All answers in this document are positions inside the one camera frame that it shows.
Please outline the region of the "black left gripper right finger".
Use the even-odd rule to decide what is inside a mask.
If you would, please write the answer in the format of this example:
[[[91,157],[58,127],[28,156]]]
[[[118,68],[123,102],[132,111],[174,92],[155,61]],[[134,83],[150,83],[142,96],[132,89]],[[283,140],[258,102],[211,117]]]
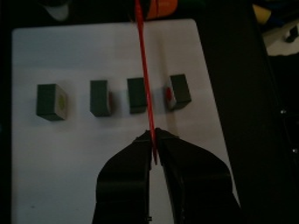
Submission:
[[[226,163],[201,146],[155,129],[175,224],[245,224]]]

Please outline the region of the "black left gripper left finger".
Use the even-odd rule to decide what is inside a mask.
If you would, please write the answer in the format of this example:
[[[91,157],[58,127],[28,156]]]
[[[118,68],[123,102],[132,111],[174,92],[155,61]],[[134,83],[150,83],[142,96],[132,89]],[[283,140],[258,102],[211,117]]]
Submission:
[[[147,131],[99,172],[92,224],[148,224],[151,163],[152,141]]]

